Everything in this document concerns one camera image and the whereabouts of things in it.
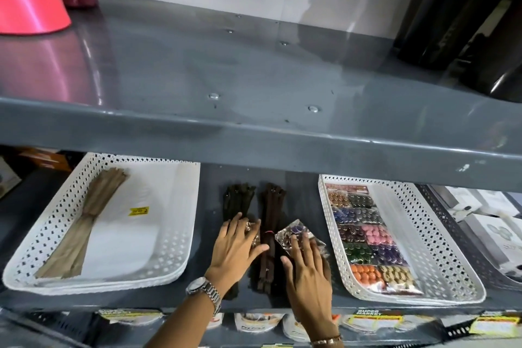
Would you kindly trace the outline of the person's left hand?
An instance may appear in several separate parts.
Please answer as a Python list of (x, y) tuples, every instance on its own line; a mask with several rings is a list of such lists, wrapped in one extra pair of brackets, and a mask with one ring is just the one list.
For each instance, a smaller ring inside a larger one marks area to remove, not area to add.
[(258, 219), (248, 234), (245, 234), (247, 219), (238, 213), (223, 223), (213, 246), (212, 261), (205, 272), (222, 298), (244, 276), (250, 266), (246, 265), (246, 244), (251, 244), (259, 233)]

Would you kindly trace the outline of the person's right hand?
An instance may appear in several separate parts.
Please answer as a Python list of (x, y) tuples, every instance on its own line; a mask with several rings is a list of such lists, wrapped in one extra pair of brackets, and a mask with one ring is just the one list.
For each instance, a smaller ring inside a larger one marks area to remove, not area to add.
[(310, 342), (340, 336), (332, 316), (332, 294), (328, 281), (310, 270), (298, 272), (295, 293), (287, 293), (293, 315), (307, 332)]

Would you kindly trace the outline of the clear packet of purple buttons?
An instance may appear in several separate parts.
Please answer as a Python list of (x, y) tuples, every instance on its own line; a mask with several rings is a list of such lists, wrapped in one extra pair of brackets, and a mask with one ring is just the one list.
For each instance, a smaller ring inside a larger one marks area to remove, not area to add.
[[(310, 240), (314, 243), (315, 270), (311, 270), (304, 265), (302, 257), (302, 235), (309, 233)], [(298, 272), (310, 270), (324, 278), (323, 259), (328, 260), (328, 250), (326, 245), (310, 231), (299, 219), (296, 219), (282, 230), (275, 234), (276, 243), (281, 247), (283, 254), (281, 257), (289, 257), (293, 262), (294, 281), (297, 280)]]

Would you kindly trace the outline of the black zipper bundle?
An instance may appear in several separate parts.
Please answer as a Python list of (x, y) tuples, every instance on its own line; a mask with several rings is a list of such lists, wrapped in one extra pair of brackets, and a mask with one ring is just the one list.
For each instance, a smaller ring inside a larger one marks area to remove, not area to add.
[(242, 213), (242, 217), (248, 220), (245, 224), (245, 234), (248, 234), (255, 224), (254, 216), (249, 213), (255, 190), (256, 186), (246, 182), (228, 186), (223, 194), (223, 221), (231, 220), (237, 213)]

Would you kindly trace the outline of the person's left forearm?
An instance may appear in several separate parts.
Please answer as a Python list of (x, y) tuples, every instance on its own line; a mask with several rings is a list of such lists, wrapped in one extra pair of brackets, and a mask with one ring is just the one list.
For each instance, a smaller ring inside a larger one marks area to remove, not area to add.
[(186, 298), (145, 348), (198, 348), (215, 309), (214, 303), (204, 294)]

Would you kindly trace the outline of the brown zipper bundle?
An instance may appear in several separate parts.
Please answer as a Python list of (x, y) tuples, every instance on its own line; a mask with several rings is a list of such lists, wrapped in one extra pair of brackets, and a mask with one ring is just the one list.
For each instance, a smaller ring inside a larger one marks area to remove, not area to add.
[(283, 254), (276, 234), (282, 229), (281, 218), (286, 192), (275, 184), (268, 183), (262, 193), (263, 213), (260, 225), (260, 243), (269, 249), (254, 261), (251, 273), (251, 286), (259, 293), (269, 297), (281, 296), (284, 291), (284, 267), (280, 260)]

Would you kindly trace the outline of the rows of coloured button cards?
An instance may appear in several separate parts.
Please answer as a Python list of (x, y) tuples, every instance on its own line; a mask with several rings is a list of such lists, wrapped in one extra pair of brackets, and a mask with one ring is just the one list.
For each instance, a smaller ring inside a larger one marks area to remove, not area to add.
[(422, 296), (419, 283), (364, 185), (325, 184), (355, 280), (380, 295)]

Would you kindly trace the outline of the white hanging packet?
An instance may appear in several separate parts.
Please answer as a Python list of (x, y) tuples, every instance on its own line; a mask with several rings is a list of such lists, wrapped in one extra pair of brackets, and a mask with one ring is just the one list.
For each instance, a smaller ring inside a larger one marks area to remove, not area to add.
[(469, 334), (522, 338), (522, 311), (483, 312), (471, 323)]
[(399, 310), (357, 309), (353, 314), (342, 315), (339, 325), (358, 333), (375, 334), (380, 331), (409, 332), (437, 321), (436, 317), (406, 315)]
[(132, 327), (151, 325), (164, 318), (163, 312), (149, 309), (100, 309), (97, 314), (109, 324)]
[(235, 313), (234, 322), (239, 332), (265, 333), (273, 330), (284, 318), (283, 313)]
[(282, 329), (287, 338), (299, 343), (310, 343), (310, 338), (303, 325), (296, 320), (292, 313), (284, 315)]

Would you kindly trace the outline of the silver metal wristwatch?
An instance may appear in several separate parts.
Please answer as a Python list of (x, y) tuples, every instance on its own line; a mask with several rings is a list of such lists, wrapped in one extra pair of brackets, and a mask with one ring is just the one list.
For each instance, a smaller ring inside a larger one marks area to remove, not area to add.
[(185, 289), (186, 296), (205, 294), (214, 306), (212, 317), (220, 312), (222, 296), (212, 282), (205, 276), (193, 280)]

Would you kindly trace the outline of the grey metal shelf board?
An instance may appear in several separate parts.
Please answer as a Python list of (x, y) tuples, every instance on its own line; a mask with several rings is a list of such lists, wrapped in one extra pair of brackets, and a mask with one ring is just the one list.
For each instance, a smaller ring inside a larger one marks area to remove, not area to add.
[(153, 0), (0, 36), (0, 144), (515, 190), (522, 105), (390, 39)]
[[(288, 219), (302, 219), (317, 237), (330, 246), (331, 241), (318, 192), (318, 175), (313, 173), (282, 172), (273, 169), (245, 168), (203, 164), (200, 169), (199, 193), (191, 254), (185, 272), (175, 282), (118, 292), (95, 294), (40, 296), (7, 289), (2, 284), (6, 263), (25, 238), (36, 219), (69, 176), (48, 168), (30, 173), (12, 192), (0, 200), (0, 307), (19, 311), (85, 311), (99, 308), (144, 308), (173, 310), (185, 298), (186, 286), (202, 276), (210, 264), (213, 243), (222, 220), (222, 195), (226, 186), (238, 181), (264, 186), (273, 182), (287, 191), (284, 212)], [(479, 305), (425, 308), (390, 305), (359, 300), (343, 287), (335, 261), (331, 263), (333, 310), (338, 314), (354, 313), (358, 309), (396, 309), (407, 314), (423, 313), (433, 316), (479, 314), (484, 310), (522, 310), (522, 293), (486, 288), (486, 300)], [(224, 312), (288, 312), (285, 295), (267, 296), (249, 287), (250, 279), (239, 283), (238, 297), (223, 303)]]

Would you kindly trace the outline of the white perforated plastic tray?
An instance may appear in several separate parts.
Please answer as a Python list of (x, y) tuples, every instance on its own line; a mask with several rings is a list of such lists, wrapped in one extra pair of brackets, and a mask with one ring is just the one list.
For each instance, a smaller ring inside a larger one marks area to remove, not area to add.
[[(112, 167), (123, 169), (128, 178), (95, 221), (80, 274), (36, 277), (80, 218), (90, 182)], [(175, 281), (191, 252), (199, 174), (197, 162), (87, 153), (8, 261), (3, 284), (14, 291), (57, 296)]]
[[(369, 189), (384, 223), (413, 269), (421, 295), (378, 294), (356, 280), (328, 204), (327, 185)], [(413, 183), (321, 174), (318, 190), (340, 274), (338, 279), (356, 299), (425, 307), (476, 305), (486, 300), (486, 288), (477, 272)]]

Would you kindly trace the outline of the white plastic bag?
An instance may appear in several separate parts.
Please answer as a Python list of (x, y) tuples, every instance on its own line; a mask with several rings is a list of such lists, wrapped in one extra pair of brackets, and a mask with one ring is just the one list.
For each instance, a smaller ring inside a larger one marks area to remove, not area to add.
[[(124, 163), (128, 178), (117, 189), (92, 228), (81, 277), (139, 279), (156, 254), (166, 260), (168, 244), (190, 232), (195, 216), (200, 167), (187, 162)], [(149, 214), (129, 217), (130, 208), (149, 206)]]

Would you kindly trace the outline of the dark grey perforated tray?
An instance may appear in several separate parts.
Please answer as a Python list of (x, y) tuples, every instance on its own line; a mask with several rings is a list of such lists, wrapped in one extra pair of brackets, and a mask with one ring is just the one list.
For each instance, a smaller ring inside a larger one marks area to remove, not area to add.
[(414, 184), (430, 205), (434, 213), (450, 233), (460, 251), (466, 257), (473, 270), (478, 274), (487, 291), (492, 289), (522, 293), (522, 283), (516, 282), (497, 270), (476, 246), (477, 238), (469, 237), (447, 212), (441, 200), (429, 185)]

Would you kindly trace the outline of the beige zipper bundle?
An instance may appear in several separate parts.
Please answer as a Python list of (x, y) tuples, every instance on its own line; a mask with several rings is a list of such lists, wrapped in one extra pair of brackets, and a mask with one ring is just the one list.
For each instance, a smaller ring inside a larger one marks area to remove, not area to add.
[(35, 273), (36, 279), (69, 279), (80, 276), (92, 228), (117, 189), (127, 180), (122, 168), (102, 170), (88, 186), (82, 212), (54, 252)]

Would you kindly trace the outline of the black perforated basket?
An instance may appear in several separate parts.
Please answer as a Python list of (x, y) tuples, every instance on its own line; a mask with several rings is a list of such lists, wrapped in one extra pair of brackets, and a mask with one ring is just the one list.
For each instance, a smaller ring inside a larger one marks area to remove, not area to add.
[(101, 320), (95, 312), (23, 312), (22, 315), (50, 336), (86, 346), (93, 345)]

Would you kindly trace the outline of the orange cardboard box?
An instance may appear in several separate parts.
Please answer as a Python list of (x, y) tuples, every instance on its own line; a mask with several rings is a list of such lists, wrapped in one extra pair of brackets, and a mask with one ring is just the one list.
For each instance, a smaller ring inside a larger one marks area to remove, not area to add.
[(75, 168), (66, 152), (39, 147), (16, 147), (20, 156), (31, 160), (37, 167), (44, 167), (63, 172), (72, 172)]

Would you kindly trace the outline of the white printed box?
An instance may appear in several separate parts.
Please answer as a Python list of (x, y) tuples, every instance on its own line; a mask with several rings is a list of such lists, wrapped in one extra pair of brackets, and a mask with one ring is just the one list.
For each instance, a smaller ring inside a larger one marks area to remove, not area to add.
[(0, 199), (22, 182), (21, 164), (16, 158), (0, 155)]

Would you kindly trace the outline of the black plastic jug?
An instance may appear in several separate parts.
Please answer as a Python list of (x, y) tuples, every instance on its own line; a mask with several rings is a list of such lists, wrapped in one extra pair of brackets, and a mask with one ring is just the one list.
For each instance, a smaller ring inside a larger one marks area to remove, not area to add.
[(512, 0), (459, 80), (491, 98), (522, 104), (522, 0)]

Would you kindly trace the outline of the black jug with green lid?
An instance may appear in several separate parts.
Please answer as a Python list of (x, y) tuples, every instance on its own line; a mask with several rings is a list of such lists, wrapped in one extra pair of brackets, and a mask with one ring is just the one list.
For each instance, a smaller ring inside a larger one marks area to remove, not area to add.
[(503, 0), (410, 0), (395, 39), (397, 58), (445, 70)]

